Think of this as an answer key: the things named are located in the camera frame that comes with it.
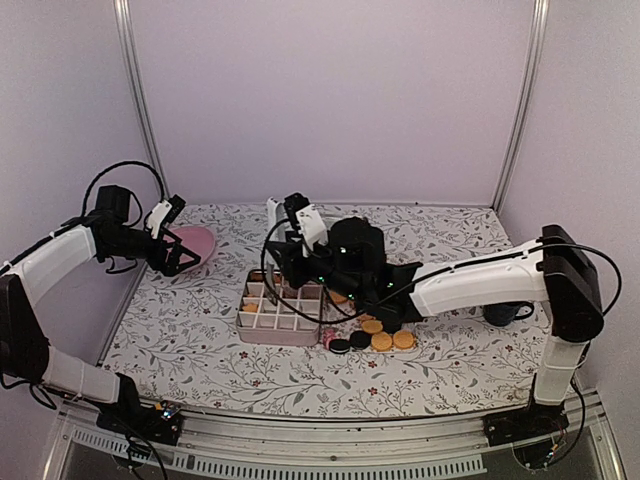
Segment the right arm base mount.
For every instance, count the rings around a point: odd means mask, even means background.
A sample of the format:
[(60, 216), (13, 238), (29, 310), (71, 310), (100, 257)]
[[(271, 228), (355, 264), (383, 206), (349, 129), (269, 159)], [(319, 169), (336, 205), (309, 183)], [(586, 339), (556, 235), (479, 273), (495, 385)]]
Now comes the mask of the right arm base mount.
[(523, 408), (485, 415), (482, 424), (489, 445), (499, 446), (560, 433), (569, 421), (564, 403), (549, 406), (531, 401)]

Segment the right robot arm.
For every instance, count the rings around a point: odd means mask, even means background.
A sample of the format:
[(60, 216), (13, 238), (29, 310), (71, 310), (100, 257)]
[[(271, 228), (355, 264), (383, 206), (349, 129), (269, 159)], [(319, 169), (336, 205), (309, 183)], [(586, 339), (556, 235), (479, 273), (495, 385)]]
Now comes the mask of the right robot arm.
[(354, 302), (386, 326), (459, 308), (538, 302), (552, 322), (541, 365), (526, 407), (493, 414), (486, 426), (517, 426), (527, 436), (562, 422), (570, 382), (587, 345), (604, 327), (598, 273), (579, 245), (558, 225), (514, 249), (460, 263), (392, 265), (386, 260), (382, 231), (350, 217), (335, 223), (326, 242), (301, 232), (286, 241), (265, 239), (262, 256), (271, 256), (291, 287), (308, 282)]

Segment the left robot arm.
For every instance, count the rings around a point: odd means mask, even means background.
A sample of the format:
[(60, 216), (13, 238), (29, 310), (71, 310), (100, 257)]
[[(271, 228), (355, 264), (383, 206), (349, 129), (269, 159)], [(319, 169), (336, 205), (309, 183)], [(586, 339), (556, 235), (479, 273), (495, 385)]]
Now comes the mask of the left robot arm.
[(56, 300), (68, 300), (68, 313), (94, 313), (90, 294), (96, 284), (68, 289), (92, 262), (130, 260), (174, 277), (201, 258), (171, 230), (185, 208), (178, 195), (161, 199), (142, 216), (142, 225), (129, 220), (133, 193), (117, 185), (102, 186), (92, 209), (65, 222), (26, 253), (1, 269), (1, 374), (27, 384), (96, 406), (108, 421), (128, 434), (148, 424), (169, 426), (165, 405), (146, 406), (129, 376), (113, 373), (74, 357), (47, 338), (39, 317)]

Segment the pink divided cookie tin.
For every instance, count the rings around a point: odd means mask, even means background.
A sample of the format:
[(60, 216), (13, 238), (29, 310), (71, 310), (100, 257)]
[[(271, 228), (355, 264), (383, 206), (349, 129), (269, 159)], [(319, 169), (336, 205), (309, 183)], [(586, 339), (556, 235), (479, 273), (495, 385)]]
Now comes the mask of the pink divided cookie tin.
[[(308, 283), (299, 289), (292, 289), (287, 284), (282, 284), (279, 273), (275, 272), (272, 286), (286, 303), (294, 307), (291, 309), (281, 301), (273, 299), (264, 280), (251, 281), (252, 272), (261, 271), (250, 270), (246, 277), (235, 320), (240, 340), (249, 344), (286, 347), (311, 347), (317, 344), (320, 325), (308, 320), (299, 312), (322, 319), (322, 288)], [(258, 312), (244, 312), (242, 306), (245, 304), (258, 304)]]

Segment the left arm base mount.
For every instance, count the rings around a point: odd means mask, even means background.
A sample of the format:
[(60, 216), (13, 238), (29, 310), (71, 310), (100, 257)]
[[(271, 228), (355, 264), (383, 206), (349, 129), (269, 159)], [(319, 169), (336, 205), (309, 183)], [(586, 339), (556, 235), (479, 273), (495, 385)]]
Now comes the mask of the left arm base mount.
[(167, 417), (163, 410), (155, 407), (102, 403), (95, 403), (95, 406), (99, 410), (96, 425), (103, 430), (163, 445), (178, 444), (184, 424), (180, 413)]

